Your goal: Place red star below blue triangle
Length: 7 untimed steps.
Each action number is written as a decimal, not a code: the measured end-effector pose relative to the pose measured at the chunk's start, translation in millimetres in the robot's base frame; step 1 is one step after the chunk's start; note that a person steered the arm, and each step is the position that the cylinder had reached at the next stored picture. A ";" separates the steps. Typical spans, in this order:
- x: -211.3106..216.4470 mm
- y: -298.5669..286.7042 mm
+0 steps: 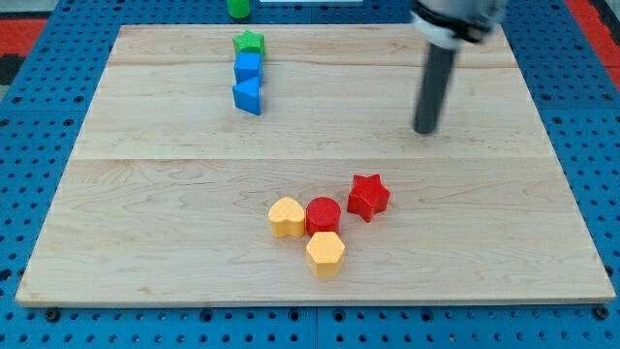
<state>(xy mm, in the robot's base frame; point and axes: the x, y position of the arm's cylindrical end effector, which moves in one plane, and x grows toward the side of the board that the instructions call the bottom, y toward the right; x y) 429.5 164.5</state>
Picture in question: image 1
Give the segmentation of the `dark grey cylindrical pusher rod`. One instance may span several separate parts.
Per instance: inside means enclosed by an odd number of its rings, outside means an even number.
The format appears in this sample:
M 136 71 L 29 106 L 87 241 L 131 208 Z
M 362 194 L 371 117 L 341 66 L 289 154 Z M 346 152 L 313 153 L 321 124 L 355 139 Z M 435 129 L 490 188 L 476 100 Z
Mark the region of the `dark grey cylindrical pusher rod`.
M 455 49 L 429 45 L 412 124 L 419 134 L 432 134 L 438 126 L 456 54 Z

